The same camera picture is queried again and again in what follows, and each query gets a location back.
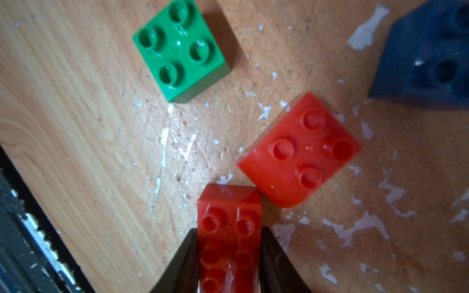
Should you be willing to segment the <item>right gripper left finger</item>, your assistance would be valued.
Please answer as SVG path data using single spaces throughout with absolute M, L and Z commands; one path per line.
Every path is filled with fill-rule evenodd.
M 185 236 L 151 293 L 196 293 L 199 285 L 197 229 Z

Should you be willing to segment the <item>red square lego brick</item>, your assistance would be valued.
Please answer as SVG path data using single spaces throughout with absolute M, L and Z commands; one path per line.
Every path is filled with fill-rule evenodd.
M 236 164 L 276 206 L 291 208 L 361 150 L 360 142 L 307 92 L 293 100 Z

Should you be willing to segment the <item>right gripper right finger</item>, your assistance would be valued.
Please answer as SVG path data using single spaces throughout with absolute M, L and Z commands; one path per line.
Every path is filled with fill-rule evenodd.
M 259 277 L 262 293 L 313 292 L 268 227 L 261 228 Z

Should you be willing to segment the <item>long red lego brick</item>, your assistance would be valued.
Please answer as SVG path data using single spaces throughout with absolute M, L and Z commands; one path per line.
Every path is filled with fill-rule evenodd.
M 261 212 L 255 187 L 205 187 L 197 202 L 201 292 L 258 292 Z

